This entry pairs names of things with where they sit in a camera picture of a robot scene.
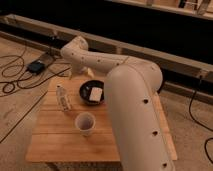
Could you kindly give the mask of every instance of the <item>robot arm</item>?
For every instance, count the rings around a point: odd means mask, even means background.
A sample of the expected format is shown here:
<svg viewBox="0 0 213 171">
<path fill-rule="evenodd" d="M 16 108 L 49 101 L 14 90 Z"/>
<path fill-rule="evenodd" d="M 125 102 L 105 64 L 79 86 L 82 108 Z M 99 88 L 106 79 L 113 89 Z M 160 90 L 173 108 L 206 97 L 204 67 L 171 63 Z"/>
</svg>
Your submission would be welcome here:
<svg viewBox="0 0 213 171">
<path fill-rule="evenodd" d="M 87 66 L 108 73 L 105 101 L 124 170 L 174 171 L 153 104 L 160 68 L 131 56 L 89 52 L 82 37 L 65 45 L 61 55 L 75 71 Z"/>
</svg>

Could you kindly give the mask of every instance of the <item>paper cup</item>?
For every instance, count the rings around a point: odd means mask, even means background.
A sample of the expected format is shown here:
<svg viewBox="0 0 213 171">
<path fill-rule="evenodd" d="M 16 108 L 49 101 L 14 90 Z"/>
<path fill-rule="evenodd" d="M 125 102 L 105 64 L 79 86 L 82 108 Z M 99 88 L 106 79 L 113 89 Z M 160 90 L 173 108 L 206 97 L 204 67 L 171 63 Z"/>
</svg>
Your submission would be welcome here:
<svg viewBox="0 0 213 171">
<path fill-rule="evenodd" d="M 83 136 L 90 136 L 95 127 L 95 116 L 89 112 L 80 113 L 75 119 L 75 127 Z"/>
</svg>

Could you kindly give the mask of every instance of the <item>dark wall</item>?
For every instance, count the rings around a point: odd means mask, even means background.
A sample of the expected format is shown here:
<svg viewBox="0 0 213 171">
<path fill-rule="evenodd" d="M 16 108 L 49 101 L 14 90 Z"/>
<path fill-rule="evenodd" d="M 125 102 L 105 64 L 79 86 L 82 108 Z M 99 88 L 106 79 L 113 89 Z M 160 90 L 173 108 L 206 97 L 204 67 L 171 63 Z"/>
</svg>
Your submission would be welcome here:
<svg viewBox="0 0 213 171">
<path fill-rule="evenodd" d="M 213 64 L 210 20 L 104 0 L 9 0 L 7 5 L 18 15 Z"/>
</svg>

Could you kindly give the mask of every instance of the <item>plastic bottle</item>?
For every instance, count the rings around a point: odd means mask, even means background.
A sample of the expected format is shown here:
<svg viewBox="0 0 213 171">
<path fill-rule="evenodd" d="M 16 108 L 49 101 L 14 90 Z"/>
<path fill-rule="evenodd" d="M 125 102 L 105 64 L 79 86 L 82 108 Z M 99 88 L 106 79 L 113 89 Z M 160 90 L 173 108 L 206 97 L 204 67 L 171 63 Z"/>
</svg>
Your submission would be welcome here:
<svg viewBox="0 0 213 171">
<path fill-rule="evenodd" d="M 67 112 L 71 110 L 71 104 L 70 104 L 67 91 L 61 85 L 57 85 L 56 96 L 57 96 L 58 104 L 63 112 Z"/>
</svg>

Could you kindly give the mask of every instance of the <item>small wooden table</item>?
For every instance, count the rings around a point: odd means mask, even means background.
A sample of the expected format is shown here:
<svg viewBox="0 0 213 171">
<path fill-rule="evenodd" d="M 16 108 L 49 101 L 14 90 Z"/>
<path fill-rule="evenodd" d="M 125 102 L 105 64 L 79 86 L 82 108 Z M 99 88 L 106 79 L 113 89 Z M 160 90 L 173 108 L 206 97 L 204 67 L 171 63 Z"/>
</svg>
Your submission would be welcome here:
<svg viewBox="0 0 213 171">
<path fill-rule="evenodd" d="M 120 161 L 106 105 L 88 106 L 79 96 L 79 88 L 87 80 L 90 78 L 86 76 L 74 77 L 71 80 L 56 77 L 51 80 L 26 154 L 28 162 L 46 162 L 57 170 L 51 163 Z M 55 92 L 57 84 L 61 84 L 68 91 L 72 104 L 69 114 L 60 111 Z M 154 101 L 160 112 L 161 126 L 172 159 L 176 160 L 177 154 L 158 95 L 154 97 Z M 75 117 L 83 111 L 89 111 L 96 117 L 94 132 L 87 138 L 83 137 L 74 126 Z"/>
</svg>

